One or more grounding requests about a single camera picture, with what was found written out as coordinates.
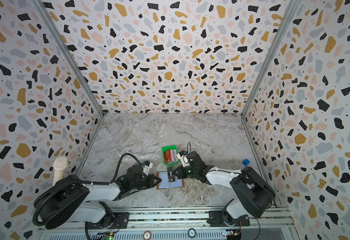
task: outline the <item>blue sponge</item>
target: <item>blue sponge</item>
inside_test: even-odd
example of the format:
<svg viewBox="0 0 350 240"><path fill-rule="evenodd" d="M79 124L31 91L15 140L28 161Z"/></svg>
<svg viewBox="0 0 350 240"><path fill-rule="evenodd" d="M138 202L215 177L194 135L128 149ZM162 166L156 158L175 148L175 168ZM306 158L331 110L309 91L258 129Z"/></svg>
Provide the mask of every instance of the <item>blue sponge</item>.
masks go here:
<svg viewBox="0 0 350 240"><path fill-rule="evenodd" d="M248 159L244 160L244 161L243 161L243 164L244 164L245 166L249 165L249 160L248 160Z"/></svg>

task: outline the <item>stack of cards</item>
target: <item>stack of cards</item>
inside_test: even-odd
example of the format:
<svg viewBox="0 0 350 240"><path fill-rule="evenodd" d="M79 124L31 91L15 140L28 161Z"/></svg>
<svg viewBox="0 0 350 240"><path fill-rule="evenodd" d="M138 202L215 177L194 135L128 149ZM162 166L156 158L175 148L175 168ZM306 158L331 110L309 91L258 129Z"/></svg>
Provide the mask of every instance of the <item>stack of cards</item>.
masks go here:
<svg viewBox="0 0 350 240"><path fill-rule="evenodd" d="M174 163L178 161L177 152L175 149L169 149L164 153L165 164Z"/></svg>

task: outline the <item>microphone head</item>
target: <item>microphone head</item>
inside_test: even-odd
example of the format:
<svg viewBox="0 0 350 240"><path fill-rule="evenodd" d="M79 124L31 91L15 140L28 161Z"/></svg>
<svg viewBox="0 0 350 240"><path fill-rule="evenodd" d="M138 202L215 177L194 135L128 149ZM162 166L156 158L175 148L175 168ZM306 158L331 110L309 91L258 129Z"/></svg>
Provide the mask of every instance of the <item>microphone head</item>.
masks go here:
<svg viewBox="0 0 350 240"><path fill-rule="evenodd" d="M68 166L68 159L66 157L58 157L53 163L54 169L65 169Z"/></svg>

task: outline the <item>black mounting plate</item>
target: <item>black mounting plate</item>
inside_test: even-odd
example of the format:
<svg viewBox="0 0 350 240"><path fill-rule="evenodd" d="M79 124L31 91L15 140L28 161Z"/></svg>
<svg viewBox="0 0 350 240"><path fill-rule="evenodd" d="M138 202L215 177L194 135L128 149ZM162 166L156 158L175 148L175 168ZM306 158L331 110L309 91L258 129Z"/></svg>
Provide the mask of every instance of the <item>black mounting plate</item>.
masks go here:
<svg viewBox="0 0 350 240"><path fill-rule="evenodd" d="M116 231L118 229L126 229L129 219L129 212L114 212L115 215L115 226L113 226L113 229ZM97 223L88 223L88 229L102 229L100 225Z"/></svg>
<svg viewBox="0 0 350 240"><path fill-rule="evenodd" d="M212 220L208 221L211 227L227 227L222 218L222 211L209 211L208 216ZM249 226L249 218L247 215L241 216L239 219L242 222L242 227ZM235 224L233 227L240 227L240 223Z"/></svg>

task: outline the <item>patterned wallpaper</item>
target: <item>patterned wallpaper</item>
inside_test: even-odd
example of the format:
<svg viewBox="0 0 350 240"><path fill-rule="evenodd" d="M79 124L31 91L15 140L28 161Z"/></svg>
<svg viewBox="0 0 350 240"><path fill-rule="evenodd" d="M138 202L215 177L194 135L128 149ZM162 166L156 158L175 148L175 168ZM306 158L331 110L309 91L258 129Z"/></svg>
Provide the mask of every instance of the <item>patterned wallpaper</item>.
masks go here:
<svg viewBox="0 0 350 240"><path fill-rule="evenodd" d="M285 0L48 0L105 112L241 112Z"/></svg>
<svg viewBox="0 0 350 240"><path fill-rule="evenodd" d="M350 240L350 0L304 1L245 119L301 239Z"/></svg>
<svg viewBox="0 0 350 240"><path fill-rule="evenodd" d="M0 1L0 240L32 239L57 156L76 169L100 117L28 1Z"/></svg>

